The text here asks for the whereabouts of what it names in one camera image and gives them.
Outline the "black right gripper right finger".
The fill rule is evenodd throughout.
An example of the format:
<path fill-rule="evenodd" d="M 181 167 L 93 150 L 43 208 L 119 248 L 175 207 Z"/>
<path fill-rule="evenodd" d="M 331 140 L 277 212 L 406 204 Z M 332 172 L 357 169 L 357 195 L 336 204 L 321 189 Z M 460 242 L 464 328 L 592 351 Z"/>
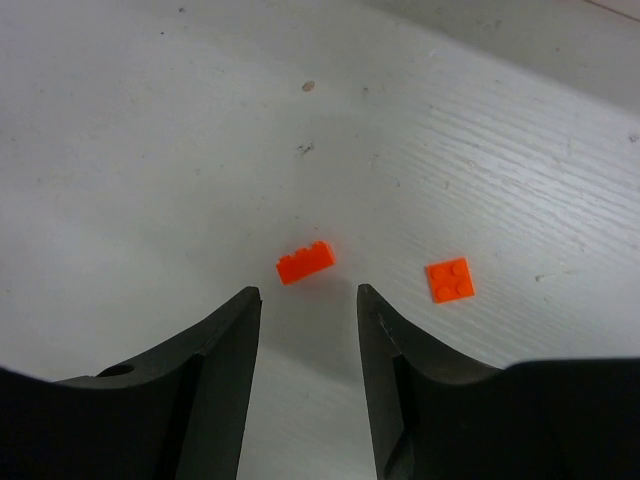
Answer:
<path fill-rule="evenodd" d="M 635 479 L 639 362 L 495 368 L 400 315 L 372 286 L 357 320 L 381 479 Z"/>

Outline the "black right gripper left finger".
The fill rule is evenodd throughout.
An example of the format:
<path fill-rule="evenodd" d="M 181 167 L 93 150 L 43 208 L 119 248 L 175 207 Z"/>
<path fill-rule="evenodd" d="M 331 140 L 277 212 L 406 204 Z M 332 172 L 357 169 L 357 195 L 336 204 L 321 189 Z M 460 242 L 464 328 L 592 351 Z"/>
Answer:
<path fill-rule="evenodd" d="M 261 297 L 95 376 L 1 372 L 5 479 L 233 479 L 257 357 Z"/>

